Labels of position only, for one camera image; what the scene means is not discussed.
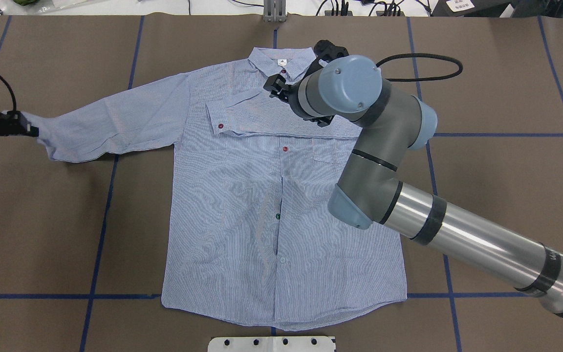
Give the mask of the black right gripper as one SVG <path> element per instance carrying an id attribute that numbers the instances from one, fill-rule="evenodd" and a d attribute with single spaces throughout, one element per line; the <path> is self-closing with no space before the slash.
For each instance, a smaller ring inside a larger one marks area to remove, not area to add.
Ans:
<path id="1" fill-rule="evenodd" d="M 263 85 L 263 89 L 271 96 L 286 96 L 287 102 L 293 113 L 301 118 L 306 118 L 306 112 L 299 102 L 300 83 L 286 84 L 281 74 L 269 76 Z"/>

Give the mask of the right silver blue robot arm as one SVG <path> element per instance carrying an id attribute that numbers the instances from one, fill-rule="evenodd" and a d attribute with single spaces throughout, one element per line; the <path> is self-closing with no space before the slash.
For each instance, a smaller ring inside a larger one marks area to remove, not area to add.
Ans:
<path id="1" fill-rule="evenodd" d="M 336 219 L 357 229 L 386 226 L 411 242 L 434 249 L 511 285 L 563 319 L 563 252 L 521 236 L 441 196 L 415 187 L 400 172 L 408 153 L 435 135 L 438 117 L 419 96 L 385 78 L 382 67 L 398 59 L 434 59 L 453 73 L 411 78 L 435 82 L 463 72 L 460 60 L 429 53 L 396 54 L 374 62 L 358 54 L 322 54 L 297 82 L 281 73 L 264 89 L 299 118 L 320 127 L 335 117 L 361 132 L 328 201 Z"/>

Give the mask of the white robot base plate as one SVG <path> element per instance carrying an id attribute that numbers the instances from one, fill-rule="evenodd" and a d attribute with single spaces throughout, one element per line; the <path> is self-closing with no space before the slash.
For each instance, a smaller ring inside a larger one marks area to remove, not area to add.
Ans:
<path id="1" fill-rule="evenodd" d="M 208 352 L 336 352 L 330 336 L 219 337 L 208 343 Z"/>

